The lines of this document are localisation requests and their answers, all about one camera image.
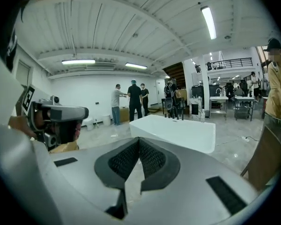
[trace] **ceiling light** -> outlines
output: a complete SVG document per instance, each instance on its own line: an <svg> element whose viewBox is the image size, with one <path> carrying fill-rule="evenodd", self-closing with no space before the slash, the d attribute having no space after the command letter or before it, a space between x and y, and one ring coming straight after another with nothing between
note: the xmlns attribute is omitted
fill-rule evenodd
<svg viewBox="0 0 281 225"><path fill-rule="evenodd" d="M205 21L207 23L207 27L208 27L209 34L210 34L210 39L215 39L216 32L215 32L214 20L212 18L211 10L209 7L202 7L201 11L202 11Z"/></svg>
<svg viewBox="0 0 281 225"><path fill-rule="evenodd" d="M132 63L126 63L126 67L133 67L133 68L140 68L140 69L147 69L148 68L146 66L136 65L136 64L132 64Z"/></svg>
<svg viewBox="0 0 281 225"><path fill-rule="evenodd" d="M62 61L63 65L72 65L72 64L94 64L95 59L78 59L78 60L66 60Z"/></svg>

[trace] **grey shirt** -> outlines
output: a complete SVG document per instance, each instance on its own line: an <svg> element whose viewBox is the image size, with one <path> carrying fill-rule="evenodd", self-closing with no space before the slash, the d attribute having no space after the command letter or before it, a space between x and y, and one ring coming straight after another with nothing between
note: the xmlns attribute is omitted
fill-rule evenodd
<svg viewBox="0 0 281 225"><path fill-rule="evenodd" d="M111 107L120 107L120 96L123 95L123 92L115 88L111 93Z"/></svg>

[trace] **brown chair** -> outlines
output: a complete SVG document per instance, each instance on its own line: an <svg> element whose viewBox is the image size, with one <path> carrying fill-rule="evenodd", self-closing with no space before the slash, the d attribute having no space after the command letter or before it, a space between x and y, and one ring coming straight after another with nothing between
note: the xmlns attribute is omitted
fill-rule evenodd
<svg viewBox="0 0 281 225"><path fill-rule="evenodd" d="M241 176L248 172L249 182L261 191L281 169L281 129L264 126L260 141Z"/></svg>

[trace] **floor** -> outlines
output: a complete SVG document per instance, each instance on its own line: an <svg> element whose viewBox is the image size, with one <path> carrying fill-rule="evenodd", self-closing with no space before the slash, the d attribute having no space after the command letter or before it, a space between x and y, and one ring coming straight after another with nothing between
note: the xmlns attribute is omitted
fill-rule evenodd
<svg viewBox="0 0 281 225"><path fill-rule="evenodd" d="M261 119L262 101L254 106L253 119L237 119L234 118L234 110L232 104L228 106L227 120L222 114L212 114L210 119L205 122L216 124L216 140L215 150L209 155L225 164L230 169L240 173L250 161L257 141L261 136L263 120ZM154 115L163 116L162 112L154 113ZM80 149L92 148L112 143L121 139L131 137L129 122L120 126L104 126L99 124L91 131L87 131L84 127L81 129L81 135L78 139ZM141 198L140 187L141 181L144 180L144 174L140 161L136 164L133 172L126 181L126 199L128 208Z"/></svg>

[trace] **black cap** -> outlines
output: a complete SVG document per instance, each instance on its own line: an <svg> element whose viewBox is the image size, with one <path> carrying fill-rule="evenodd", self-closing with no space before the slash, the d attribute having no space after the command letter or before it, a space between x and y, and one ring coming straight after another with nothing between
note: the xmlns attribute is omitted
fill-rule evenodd
<svg viewBox="0 0 281 225"><path fill-rule="evenodd" d="M275 38L271 38L268 41L267 48L264 49L264 51L265 52L269 52L271 49L281 49L280 42L277 39L275 39Z"/></svg>

